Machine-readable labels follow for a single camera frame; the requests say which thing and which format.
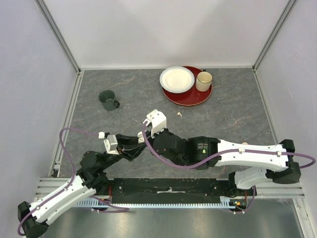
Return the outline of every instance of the gray countertop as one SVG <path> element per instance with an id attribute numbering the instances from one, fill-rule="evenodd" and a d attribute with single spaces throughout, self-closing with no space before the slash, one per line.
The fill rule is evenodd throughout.
<path id="1" fill-rule="evenodd" d="M 213 92 L 205 102 L 193 107 L 176 105 L 163 94 L 159 84 L 162 71 L 86 70 L 71 127 L 136 136 L 147 113 L 158 109 L 166 115 L 168 129 L 182 138 L 208 136 L 236 143 L 274 144 L 251 69 L 208 69 L 213 75 Z M 111 112 L 103 109 L 98 94 L 105 89 L 115 92 L 121 103 L 118 109 Z M 79 162 L 86 151 L 105 151 L 102 140 L 73 131 L 68 134 L 66 148 L 76 169 L 80 168 Z M 175 169 L 153 157 L 146 148 L 134 162 L 123 159 L 106 172 L 109 178 L 227 178 L 230 172 L 244 168 Z M 59 176 L 71 176 L 71 166 L 65 155 Z"/>

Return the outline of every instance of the white plate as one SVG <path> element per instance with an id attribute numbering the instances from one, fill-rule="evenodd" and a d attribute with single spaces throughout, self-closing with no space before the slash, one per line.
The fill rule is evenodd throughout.
<path id="1" fill-rule="evenodd" d="M 161 73 L 159 82 L 168 92 L 183 93 L 191 89 L 195 83 L 195 77 L 189 69 L 174 66 Z"/>

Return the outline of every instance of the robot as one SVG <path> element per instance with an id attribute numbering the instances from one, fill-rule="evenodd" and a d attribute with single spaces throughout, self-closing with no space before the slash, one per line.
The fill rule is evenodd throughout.
<path id="1" fill-rule="evenodd" d="M 66 184 L 36 202 L 19 204 L 19 231 L 22 227 L 27 238 L 38 238 L 61 214 L 92 195 L 108 196 L 112 203 L 204 203 L 219 200 L 221 196 L 255 196 L 259 183 L 291 184 L 299 182 L 301 177 L 300 166 L 293 161 L 292 140 L 258 146 L 204 136 L 182 139 L 167 129 L 166 116 L 158 110 L 147 114 L 143 123 L 143 131 L 137 136 L 100 132 L 99 138 L 104 139 L 106 148 L 104 153 L 87 151 L 80 162 L 81 168 Z M 192 179 L 106 177 L 105 169 L 121 159 L 133 161 L 146 147 L 164 163 L 179 169 L 205 170 L 227 165 L 250 168 L 229 174 L 228 180 L 198 179 L 195 184 Z M 171 187 L 182 192 L 159 192 Z"/>

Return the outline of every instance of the plate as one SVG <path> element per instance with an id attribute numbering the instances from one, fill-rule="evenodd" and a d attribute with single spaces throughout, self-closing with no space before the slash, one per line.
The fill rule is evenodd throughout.
<path id="1" fill-rule="evenodd" d="M 174 66 L 167 68 L 161 73 L 159 82 L 168 92 L 183 93 L 193 87 L 195 77 L 189 69 L 181 66 Z"/>
<path id="2" fill-rule="evenodd" d="M 197 75 L 200 72 L 202 72 L 202 70 L 199 68 L 191 67 L 191 66 L 184 66 L 184 67 L 193 73 L 194 81 L 196 82 Z M 198 91 L 195 85 L 190 90 L 184 93 L 171 93 L 163 88 L 163 93 L 169 100 L 171 100 L 173 103 L 176 103 L 182 106 L 194 106 L 194 105 L 200 104 L 204 102 L 205 100 L 207 100 L 207 98 L 211 95 L 211 92 L 212 92 L 212 84 L 206 92 Z"/>

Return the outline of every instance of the mug handle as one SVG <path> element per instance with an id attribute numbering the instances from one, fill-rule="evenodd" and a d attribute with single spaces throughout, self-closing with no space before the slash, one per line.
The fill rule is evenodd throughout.
<path id="1" fill-rule="evenodd" d="M 115 108 L 120 107 L 120 103 L 117 100 L 114 100 L 113 103 L 116 104 Z"/>

